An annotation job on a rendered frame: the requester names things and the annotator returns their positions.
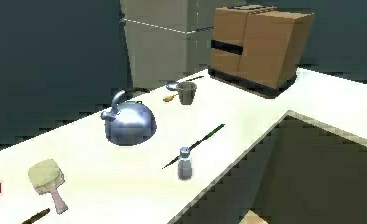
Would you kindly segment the tan wooden object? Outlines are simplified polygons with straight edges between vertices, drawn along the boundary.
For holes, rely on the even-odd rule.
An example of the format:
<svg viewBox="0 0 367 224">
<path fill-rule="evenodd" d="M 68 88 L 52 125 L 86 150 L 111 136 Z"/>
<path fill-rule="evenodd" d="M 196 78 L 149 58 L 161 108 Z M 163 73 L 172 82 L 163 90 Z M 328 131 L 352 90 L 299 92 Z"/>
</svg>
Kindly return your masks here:
<svg viewBox="0 0 367 224">
<path fill-rule="evenodd" d="M 268 224 L 268 222 L 261 218 L 254 211 L 249 210 L 239 221 L 239 224 Z"/>
</svg>

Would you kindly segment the white kitchen counter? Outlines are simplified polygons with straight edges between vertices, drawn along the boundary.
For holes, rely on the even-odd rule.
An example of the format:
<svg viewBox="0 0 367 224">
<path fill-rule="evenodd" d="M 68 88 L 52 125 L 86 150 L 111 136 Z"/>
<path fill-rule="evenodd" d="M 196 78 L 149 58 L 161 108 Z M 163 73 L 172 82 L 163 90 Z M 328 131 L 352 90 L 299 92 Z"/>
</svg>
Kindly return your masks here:
<svg viewBox="0 0 367 224">
<path fill-rule="evenodd" d="M 163 102 L 167 90 L 141 95 L 155 114 L 157 132 L 133 147 L 107 141 L 99 114 L 0 151 L 0 224 L 21 224 L 53 209 L 27 172 L 54 159 L 65 175 L 59 191 L 69 206 L 38 224 L 166 224 L 251 147 L 287 111 L 295 111 L 367 139 L 367 85 L 306 69 L 275 99 L 264 99 L 200 72 L 194 102 Z M 191 152 L 192 177 L 180 180 L 178 161 L 189 147 L 220 124 L 221 130 Z"/>
</svg>

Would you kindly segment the silver kettle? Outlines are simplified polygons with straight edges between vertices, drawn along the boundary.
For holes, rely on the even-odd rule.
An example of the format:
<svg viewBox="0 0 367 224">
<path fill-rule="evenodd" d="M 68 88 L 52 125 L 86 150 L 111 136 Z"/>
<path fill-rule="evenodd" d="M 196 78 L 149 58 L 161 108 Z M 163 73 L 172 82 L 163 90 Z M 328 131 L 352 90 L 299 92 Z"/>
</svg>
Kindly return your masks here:
<svg viewBox="0 0 367 224">
<path fill-rule="evenodd" d="M 119 146 L 133 146 L 149 140 L 157 129 L 153 112 L 142 101 L 120 100 L 130 93 L 149 93 L 141 87 L 120 90 L 111 101 L 111 109 L 103 111 L 105 134 L 109 142 Z"/>
</svg>

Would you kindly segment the grey cup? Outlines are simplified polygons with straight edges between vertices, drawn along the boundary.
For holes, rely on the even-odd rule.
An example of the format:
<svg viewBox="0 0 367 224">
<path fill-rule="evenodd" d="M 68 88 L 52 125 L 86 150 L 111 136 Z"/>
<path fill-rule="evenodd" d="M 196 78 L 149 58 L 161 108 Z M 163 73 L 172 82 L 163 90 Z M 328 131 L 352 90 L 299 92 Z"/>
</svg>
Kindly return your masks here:
<svg viewBox="0 0 367 224">
<path fill-rule="evenodd" d="M 182 105 L 191 105 L 193 103 L 197 85 L 193 82 L 181 82 L 177 85 L 179 100 Z"/>
</svg>

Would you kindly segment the green-handled thin knife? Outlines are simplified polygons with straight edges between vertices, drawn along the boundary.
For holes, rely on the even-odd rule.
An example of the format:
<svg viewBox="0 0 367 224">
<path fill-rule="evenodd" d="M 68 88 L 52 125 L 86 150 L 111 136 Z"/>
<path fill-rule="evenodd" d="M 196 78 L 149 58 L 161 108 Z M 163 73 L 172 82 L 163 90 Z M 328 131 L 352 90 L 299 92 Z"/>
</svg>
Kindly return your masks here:
<svg viewBox="0 0 367 224">
<path fill-rule="evenodd" d="M 200 140 L 197 140 L 195 143 L 193 143 L 191 146 L 189 147 L 182 147 L 180 150 L 179 150 L 179 154 L 174 158 L 172 159 L 169 163 L 167 163 L 162 169 L 174 164 L 175 162 L 177 162 L 180 158 L 180 151 L 182 150 L 183 151 L 183 154 L 184 153 L 190 153 L 195 147 L 197 147 L 198 145 L 200 145 L 202 142 L 208 140 L 210 137 L 212 137 L 215 133 L 217 133 L 219 130 L 221 130 L 223 127 L 225 127 L 225 124 L 220 124 L 218 125 L 216 128 L 214 128 L 212 131 L 210 131 L 208 134 L 206 134 L 202 139 Z"/>
</svg>

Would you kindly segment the grey refrigerator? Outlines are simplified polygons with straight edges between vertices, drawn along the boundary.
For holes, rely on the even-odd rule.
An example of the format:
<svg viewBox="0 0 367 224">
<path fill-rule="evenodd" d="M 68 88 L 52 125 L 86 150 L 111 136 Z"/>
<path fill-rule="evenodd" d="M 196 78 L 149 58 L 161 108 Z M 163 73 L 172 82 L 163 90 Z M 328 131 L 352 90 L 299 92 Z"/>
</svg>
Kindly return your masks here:
<svg viewBox="0 0 367 224">
<path fill-rule="evenodd" d="M 247 0 L 121 0 L 133 85 L 155 89 L 210 64 L 215 10 Z"/>
</svg>

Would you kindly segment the brown box toaster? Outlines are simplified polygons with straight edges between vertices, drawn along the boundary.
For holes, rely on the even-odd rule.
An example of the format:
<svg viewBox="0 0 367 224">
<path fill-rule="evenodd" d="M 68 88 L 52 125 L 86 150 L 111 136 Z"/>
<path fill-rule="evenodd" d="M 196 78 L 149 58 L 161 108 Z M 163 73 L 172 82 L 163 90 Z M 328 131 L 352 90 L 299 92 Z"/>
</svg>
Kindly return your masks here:
<svg viewBox="0 0 367 224">
<path fill-rule="evenodd" d="M 275 98 L 296 79 L 315 15 L 246 5 L 215 10 L 211 77 Z"/>
</svg>

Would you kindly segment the glass salt shaker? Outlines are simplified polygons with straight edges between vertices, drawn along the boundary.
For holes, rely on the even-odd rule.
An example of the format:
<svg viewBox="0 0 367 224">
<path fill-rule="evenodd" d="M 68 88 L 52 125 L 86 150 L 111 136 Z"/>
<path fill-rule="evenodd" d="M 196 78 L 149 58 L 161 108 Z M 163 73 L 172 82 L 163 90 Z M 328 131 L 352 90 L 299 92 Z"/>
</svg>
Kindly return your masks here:
<svg viewBox="0 0 367 224">
<path fill-rule="evenodd" d="M 189 180 L 192 177 L 192 161 L 190 149 L 182 147 L 178 160 L 178 177 L 180 180 Z"/>
</svg>

